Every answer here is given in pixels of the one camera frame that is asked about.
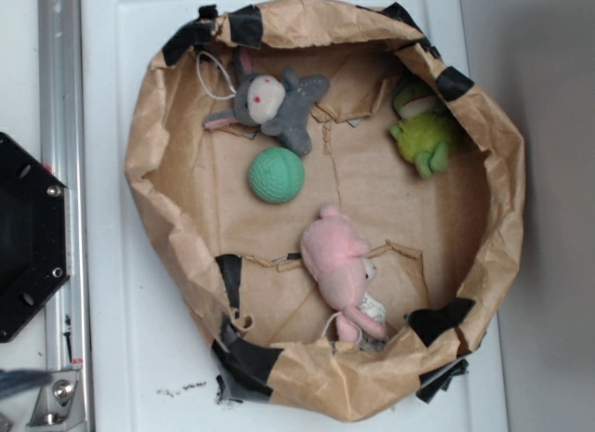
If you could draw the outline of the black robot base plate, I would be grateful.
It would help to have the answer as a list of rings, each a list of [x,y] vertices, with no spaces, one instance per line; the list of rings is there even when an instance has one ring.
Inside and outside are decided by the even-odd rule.
[[[67,188],[1,135],[1,341],[12,341],[69,278]]]

